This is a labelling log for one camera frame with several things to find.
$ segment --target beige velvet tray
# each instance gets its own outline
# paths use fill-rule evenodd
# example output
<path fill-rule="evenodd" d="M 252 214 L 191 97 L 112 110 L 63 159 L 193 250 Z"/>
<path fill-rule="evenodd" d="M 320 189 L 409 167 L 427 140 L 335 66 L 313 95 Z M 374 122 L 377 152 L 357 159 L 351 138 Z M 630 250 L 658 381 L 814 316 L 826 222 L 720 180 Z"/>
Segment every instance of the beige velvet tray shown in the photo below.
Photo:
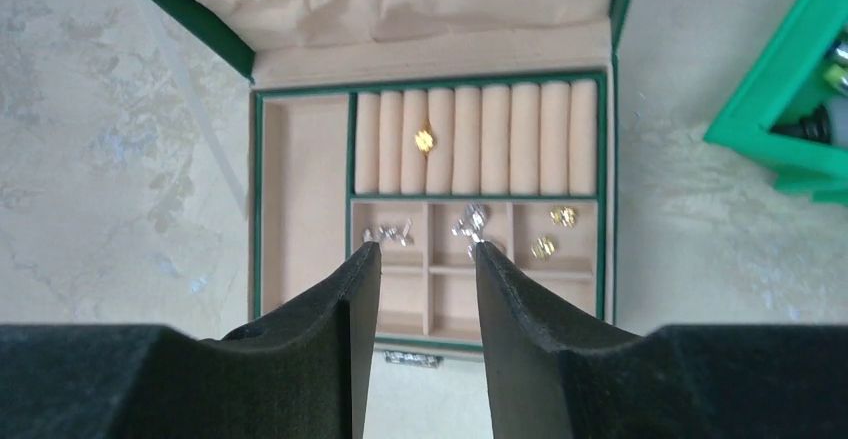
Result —
<path fill-rule="evenodd" d="M 468 203 L 352 198 L 349 187 L 346 93 L 266 99 L 262 111 L 261 309 L 269 311 L 328 276 L 355 250 L 363 231 L 412 221 L 414 243 L 383 242 L 377 331 L 383 337 L 479 343 L 474 264 L 468 240 L 451 233 Z M 597 203 L 591 199 L 500 198 L 485 234 L 530 277 L 590 314 L 597 307 Z M 555 225 L 550 210 L 577 211 L 574 227 Z M 349 212 L 350 237 L 346 237 Z M 552 238 L 557 253 L 539 260 L 531 244 Z"/>

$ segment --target compartment divider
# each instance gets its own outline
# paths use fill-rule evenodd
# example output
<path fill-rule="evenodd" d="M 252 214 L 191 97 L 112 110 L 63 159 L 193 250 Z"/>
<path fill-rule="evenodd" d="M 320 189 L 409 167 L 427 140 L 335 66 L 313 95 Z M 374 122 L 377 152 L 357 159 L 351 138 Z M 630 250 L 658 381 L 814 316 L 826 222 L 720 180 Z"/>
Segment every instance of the compartment divider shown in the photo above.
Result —
<path fill-rule="evenodd" d="M 433 312 L 435 310 L 433 306 L 433 274 L 430 272 L 430 265 L 433 262 L 433 218 L 432 211 L 433 205 L 429 202 L 422 203 L 423 212 L 422 217 L 424 219 L 424 264 L 422 268 L 422 277 L 421 280 L 424 281 L 422 284 L 422 291 L 424 294 L 422 305 L 422 328 L 425 336 L 430 335 L 430 331 L 433 329 Z"/>
<path fill-rule="evenodd" d="M 506 203 L 506 257 L 515 262 L 515 203 Z"/>
<path fill-rule="evenodd" d="M 430 266 L 430 274 L 444 274 L 474 277 L 477 270 L 474 266 Z"/>

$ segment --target beige fabric lining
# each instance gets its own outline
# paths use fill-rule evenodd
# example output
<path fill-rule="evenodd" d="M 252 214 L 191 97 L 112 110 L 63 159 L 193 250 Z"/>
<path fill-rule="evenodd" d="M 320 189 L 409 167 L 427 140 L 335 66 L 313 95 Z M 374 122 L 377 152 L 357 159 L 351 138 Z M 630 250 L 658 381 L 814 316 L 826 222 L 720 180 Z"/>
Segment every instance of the beige fabric lining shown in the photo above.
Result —
<path fill-rule="evenodd" d="M 259 52 L 257 89 L 604 68 L 609 20 L 575 27 L 449 34 L 417 41 Z"/>
<path fill-rule="evenodd" d="M 610 0 L 197 0 L 258 51 L 594 23 Z"/>

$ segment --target green jewelry box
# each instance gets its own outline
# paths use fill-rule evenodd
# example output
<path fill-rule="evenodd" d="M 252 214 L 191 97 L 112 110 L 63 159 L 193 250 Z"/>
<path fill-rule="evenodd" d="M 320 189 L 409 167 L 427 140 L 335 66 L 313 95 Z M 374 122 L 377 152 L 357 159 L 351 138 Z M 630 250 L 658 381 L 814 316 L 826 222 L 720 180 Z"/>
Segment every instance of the green jewelry box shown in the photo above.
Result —
<path fill-rule="evenodd" d="M 797 0 L 704 140 L 773 170 L 781 192 L 818 191 L 816 202 L 843 202 L 848 150 L 770 131 L 838 94 L 823 78 L 825 56 L 846 24 L 848 0 Z"/>
<path fill-rule="evenodd" d="M 481 344 L 474 265 L 466 254 L 472 241 L 453 235 L 451 229 L 467 205 L 480 204 L 487 213 L 483 239 L 501 243 L 528 275 L 554 292 L 596 317 L 614 321 L 615 50 L 629 0 L 153 1 L 254 86 L 249 252 L 253 317 L 326 277 L 362 243 L 366 229 L 403 228 L 411 219 L 403 236 L 411 244 L 393 239 L 382 243 L 378 343 L 477 354 Z M 575 104 L 583 97 L 577 95 L 578 88 L 594 91 L 591 121 L 581 126 L 591 126 L 588 135 L 575 135 L 576 122 L 568 119 L 569 125 L 562 127 L 573 137 L 563 151 L 567 147 L 571 152 L 556 150 L 550 156 L 567 155 L 569 165 L 562 164 L 563 170 L 585 166 L 579 174 L 571 173 L 572 186 L 575 177 L 588 177 L 586 171 L 592 171 L 590 189 L 543 194 L 537 187 L 518 193 L 516 186 L 485 193 L 478 184 L 471 192 L 458 193 L 454 185 L 445 192 L 427 193 L 418 181 L 415 193 L 384 190 L 382 182 L 377 189 L 357 190 L 357 178 L 363 174 L 357 172 L 357 152 L 366 150 L 357 148 L 357 138 L 364 127 L 360 115 L 366 101 L 380 101 L 380 111 L 387 111 L 392 97 L 411 104 L 413 96 L 433 100 L 434 91 L 447 91 L 455 105 L 454 123 L 460 117 L 477 117 L 476 130 L 485 136 L 492 120 L 485 96 L 498 87 L 508 91 L 510 118 L 541 117 L 536 142 L 522 139 L 522 147 L 533 150 L 535 144 L 542 151 L 554 147 L 544 132 L 539 133 L 548 127 L 545 117 L 554 114 L 546 109 L 546 91 L 568 91 L 566 99 L 552 99 L 551 104 L 564 100 L 571 118 L 577 117 Z M 530 95 L 520 99 L 519 90 Z M 535 112 L 516 109 L 519 100 L 535 104 L 536 109 L 530 109 Z M 435 133 L 436 125 L 430 124 L 434 103 L 427 104 L 431 112 L 425 129 L 434 132 L 435 145 L 421 157 L 430 160 L 441 153 L 447 137 Z M 476 112 L 460 113 L 468 104 Z M 398 114 L 406 121 L 410 113 L 403 109 Z M 508 142 L 515 143 L 519 135 L 533 137 L 520 132 L 527 121 L 510 121 Z M 402 137 L 403 145 L 392 150 L 409 147 L 405 129 Z M 462 137 L 472 138 L 467 144 L 476 144 L 471 149 L 477 151 L 477 156 L 463 157 L 485 156 L 480 151 L 489 143 L 473 134 Z M 374 154 L 383 154 L 384 142 Z M 456 145 L 460 143 L 465 144 L 454 141 L 454 177 L 469 163 L 456 159 L 457 151 L 466 154 Z M 583 156 L 574 156 L 578 150 Z M 510 164 L 522 157 L 513 157 Z M 538 155 L 535 160 L 536 176 L 560 165 Z M 403 164 L 416 161 L 420 164 L 419 158 Z M 384 166 L 396 162 L 400 164 L 394 159 L 380 162 L 380 171 L 403 168 Z M 511 174 L 516 167 L 511 166 Z M 476 170 L 477 177 L 492 171 L 482 165 Z M 575 213 L 570 227 L 552 222 L 551 211 L 559 208 Z M 557 246 L 547 260 L 533 252 L 534 241 L 543 237 Z"/>

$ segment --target marble surface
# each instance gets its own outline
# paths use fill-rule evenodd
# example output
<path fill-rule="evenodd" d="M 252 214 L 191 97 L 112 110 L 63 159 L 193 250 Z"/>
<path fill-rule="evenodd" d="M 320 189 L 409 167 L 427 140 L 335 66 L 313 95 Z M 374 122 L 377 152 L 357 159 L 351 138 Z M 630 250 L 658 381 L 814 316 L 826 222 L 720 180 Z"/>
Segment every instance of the marble surface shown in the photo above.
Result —
<path fill-rule="evenodd" d="M 848 319 L 848 208 L 782 196 L 701 140 L 793 1 L 633 0 L 621 327 Z M 131 0 L 0 3 L 0 321 L 158 322 L 200 337 L 243 323 L 247 222 Z M 247 84 L 168 29 L 246 184 Z M 485 404 L 480 364 L 378 364 L 368 436 L 488 437 Z"/>
<path fill-rule="evenodd" d="M 0 0 L 0 321 L 247 318 L 247 222 L 131 0 Z M 248 85 L 174 23 L 247 182 Z"/>

